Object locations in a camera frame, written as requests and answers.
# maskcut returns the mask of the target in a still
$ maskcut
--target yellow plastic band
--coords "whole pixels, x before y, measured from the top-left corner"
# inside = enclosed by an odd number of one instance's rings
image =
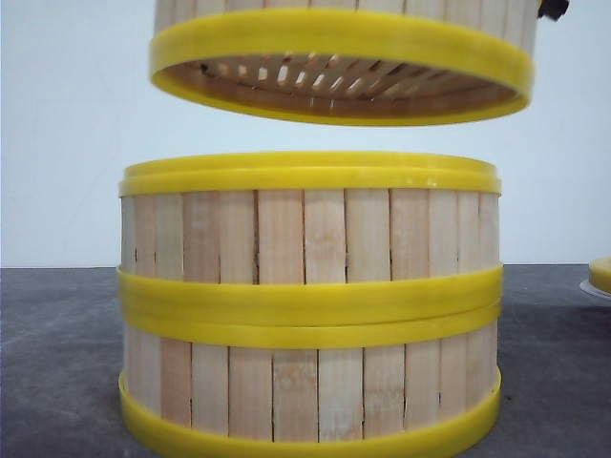
[[[214,284],[118,271],[127,323],[188,342],[268,348],[360,347],[439,339],[500,311],[502,268],[406,281]]]
[[[316,52],[426,65],[478,76],[515,90],[516,98],[456,113],[379,117],[311,114],[223,99],[165,69],[224,55]],[[150,44],[150,75],[160,89],[194,102],[265,117],[346,125],[425,125],[472,121],[521,110],[530,101],[533,64],[519,48],[486,33],[414,16],[364,10],[266,9],[178,23]]]
[[[611,293],[611,257],[590,262],[590,283],[600,291]]]
[[[144,446],[166,458],[444,458],[481,440],[493,426],[500,401],[500,372],[493,392],[468,412],[414,431],[361,441],[287,443],[225,437],[162,420],[127,393],[119,376],[123,422]]]
[[[125,169],[122,196],[210,190],[422,188],[500,192],[492,164],[389,152],[279,152],[190,156]]]

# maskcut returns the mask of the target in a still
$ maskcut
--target stacked steamer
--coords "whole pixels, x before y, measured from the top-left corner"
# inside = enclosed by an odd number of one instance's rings
[[[310,122],[505,115],[529,101],[538,8],[158,1],[151,78],[211,106]],[[129,167],[118,274],[127,427],[177,457],[470,447],[498,410],[499,191],[490,164],[423,154]]]

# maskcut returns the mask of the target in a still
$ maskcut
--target dark gray countertop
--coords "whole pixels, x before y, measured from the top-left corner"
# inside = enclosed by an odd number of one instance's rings
[[[501,414],[461,456],[611,456],[611,302],[585,265],[505,269]],[[115,271],[2,270],[2,456],[156,456],[118,411]]]

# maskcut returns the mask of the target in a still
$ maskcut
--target white wall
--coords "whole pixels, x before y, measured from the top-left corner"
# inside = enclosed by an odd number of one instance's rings
[[[611,254],[611,2],[540,21],[532,106],[427,128],[258,119],[178,100],[147,81],[153,1],[2,2],[2,262],[102,266],[119,259],[116,184],[132,163],[279,149],[471,156],[503,178],[506,262]]]

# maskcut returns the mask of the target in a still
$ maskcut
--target yellow rim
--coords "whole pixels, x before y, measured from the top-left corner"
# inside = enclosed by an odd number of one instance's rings
[[[121,196],[238,189],[427,188],[500,192],[495,166],[465,157],[389,152],[190,156],[125,170]]]
[[[123,422],[144,446],[168,458],[440,458],[454,456],[483,438],[494,425],[500,401],[500,372],[492,393],[451,420],[415,431],[361,441],[282,443],[230,438],[162,420],[127,393],[119,375]]]
[[[457,113],[380,117],[308,114],[247,105],[185,84],[164,70],[224,55],[316,52],[411,62],[481,77],[516,91],[513,99]],[[372,11],[326,9],[245,10],[176,24],[150,44],[150,75],[160,89],[224,110],[292,121],[347,125],[425,125],[473,121],[528,105],[533,64],[528,54],[480,31]]]
[[[606,293],[611,293],[611,257],[590,262],[590,283]]]
[[[213,284],[118,271],[122,315],[188,342],[267,348],[360,347],[468,332],[500,311],[501,273],[407,281]]]

